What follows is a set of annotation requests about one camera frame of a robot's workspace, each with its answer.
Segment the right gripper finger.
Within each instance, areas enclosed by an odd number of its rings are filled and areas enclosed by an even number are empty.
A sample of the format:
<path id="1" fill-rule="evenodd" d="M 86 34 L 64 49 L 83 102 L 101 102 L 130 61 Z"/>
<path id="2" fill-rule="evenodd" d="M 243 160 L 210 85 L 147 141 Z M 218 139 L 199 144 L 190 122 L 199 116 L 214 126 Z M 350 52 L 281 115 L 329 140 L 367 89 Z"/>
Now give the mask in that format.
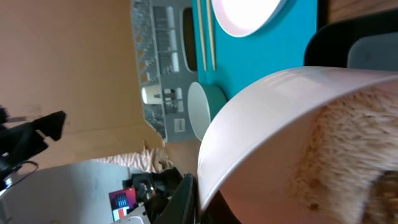
<path id="1" fill-rule="evenodd" d="M 155 224 L 194 224 L 196 198 L 196 178 L 192 174 L 186 174 Z"/>

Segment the large white plate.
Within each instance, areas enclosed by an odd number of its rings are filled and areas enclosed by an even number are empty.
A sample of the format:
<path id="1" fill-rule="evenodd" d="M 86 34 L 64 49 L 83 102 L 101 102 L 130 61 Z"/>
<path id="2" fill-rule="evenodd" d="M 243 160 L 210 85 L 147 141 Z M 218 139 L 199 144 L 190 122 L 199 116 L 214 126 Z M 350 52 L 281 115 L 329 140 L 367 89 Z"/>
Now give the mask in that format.
<path id="1" fill-rule="evenodd" d="M 288 0 L 211 0 L 221 28 L 232 37 L 246 37 L 266 24 L 283 9 Z"/>

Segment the grey metal bowl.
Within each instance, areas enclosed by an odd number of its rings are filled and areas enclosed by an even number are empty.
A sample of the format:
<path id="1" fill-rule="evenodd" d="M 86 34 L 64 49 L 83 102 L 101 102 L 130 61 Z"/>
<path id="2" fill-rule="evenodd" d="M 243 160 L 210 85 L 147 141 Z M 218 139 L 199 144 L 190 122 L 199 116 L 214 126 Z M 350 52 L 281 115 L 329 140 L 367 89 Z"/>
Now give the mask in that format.
<path id="1" fill-rule="evenodd" d="M 227 98 L 218 86 L 193 82 L 188 89 L 187 103 L 193 132 L 202 141 L 212 120 L 227 103 Z"/>

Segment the white cup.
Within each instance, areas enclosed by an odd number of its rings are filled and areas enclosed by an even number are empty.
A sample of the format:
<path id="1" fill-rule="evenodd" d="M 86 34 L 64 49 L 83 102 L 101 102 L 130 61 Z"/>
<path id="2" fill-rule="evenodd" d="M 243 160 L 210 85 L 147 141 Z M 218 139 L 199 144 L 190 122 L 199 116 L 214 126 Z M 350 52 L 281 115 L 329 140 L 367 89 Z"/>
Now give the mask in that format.
<path id="1" fill-rule="evenodd" d="M 161 89 L 159 84 L 142 87 L 141 96 L 143 103 L 147 105 L 162 104 Z"/>

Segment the wooden chopstick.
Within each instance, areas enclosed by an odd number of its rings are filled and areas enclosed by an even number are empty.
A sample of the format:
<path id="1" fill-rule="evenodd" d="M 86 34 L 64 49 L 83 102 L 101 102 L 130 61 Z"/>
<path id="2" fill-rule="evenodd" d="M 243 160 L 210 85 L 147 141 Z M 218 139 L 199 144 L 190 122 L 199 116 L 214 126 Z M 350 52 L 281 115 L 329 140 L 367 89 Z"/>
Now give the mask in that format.
<path id="1" fill-rule="evenodd" d="M 198 10 L 198 23 L 199 23 L 199 30 L 200 30 L 200 43 L 201 43 L 203 67 L 204 67 L 204 71 L 207 71 L 206 46 L 205 46 L 205 36 L 204 36 L 204 29 L 203 29 L 201 0 L 197 0 L 197 10 Z"/>
<path id="2" fill-rule="evenodd" d="M 208 32 L 209 32 L 209 41 L 210 41 L 210 50 L 211 50 L 211 62 L 212 62 L 213 70 L 216 70 L 215 41 L 214 41 L 214 32 L 213 32 L 211 0 L 206 0 L 206 11 L 207 11 L 207 19 L 208 19 Z"/>

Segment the small white bowl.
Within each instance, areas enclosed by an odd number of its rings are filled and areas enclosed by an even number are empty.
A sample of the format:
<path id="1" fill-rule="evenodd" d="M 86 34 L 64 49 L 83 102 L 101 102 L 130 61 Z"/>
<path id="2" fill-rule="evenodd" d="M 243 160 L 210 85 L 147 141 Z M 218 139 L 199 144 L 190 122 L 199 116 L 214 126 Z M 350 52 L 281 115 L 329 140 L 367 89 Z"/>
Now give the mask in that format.
<path id="1" fill-rule="evenodd" d="M 288 196 L 288 181 L 315 113 L 332 100 L 380 83 L 396 92 L 397 73 L 298 67 L 240 91 L 215 116 L 201 142 L 198 218 L 328 223 Z"/>

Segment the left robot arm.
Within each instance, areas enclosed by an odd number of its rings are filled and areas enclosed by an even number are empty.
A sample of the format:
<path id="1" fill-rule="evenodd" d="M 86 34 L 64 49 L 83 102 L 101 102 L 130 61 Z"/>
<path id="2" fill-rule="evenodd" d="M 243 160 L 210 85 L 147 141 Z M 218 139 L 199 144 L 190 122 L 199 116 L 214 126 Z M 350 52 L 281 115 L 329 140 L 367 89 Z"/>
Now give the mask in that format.
<path id="1" fill-rule="evenodd" d="M 17 172 L 24 164 L 39 165 L 30 160 L 48 148 L 44 139 L 50 137 L 58 141 L 62 137 L 63 125 L 67 114 L 58 111 L 41 118 L 28 121 L 25 117 L 17 118 L 24 123 L 13 128 L 5 126 L 11 122 L 7 110 L 1 108 L 1 190 L 8 188 L 6 179 Z"/>

